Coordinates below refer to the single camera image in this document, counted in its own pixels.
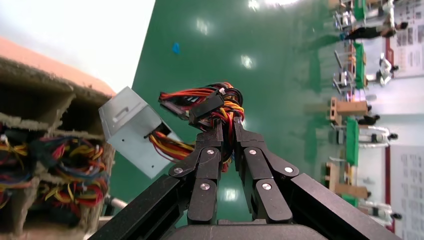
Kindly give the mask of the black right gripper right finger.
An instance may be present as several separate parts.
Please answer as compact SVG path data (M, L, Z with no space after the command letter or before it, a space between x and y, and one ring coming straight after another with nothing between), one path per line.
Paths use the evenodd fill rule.
M394 240L396 235L272 153L262 135L233 121L236 169L265 240Z

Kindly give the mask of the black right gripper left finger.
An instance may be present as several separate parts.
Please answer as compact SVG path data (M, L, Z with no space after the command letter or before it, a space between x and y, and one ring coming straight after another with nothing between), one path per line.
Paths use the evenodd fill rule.
M220 120L196 137L195 148L105 223L91 240L164 240L184 211L189 224L216 222L217 184L222 169L223 128Z

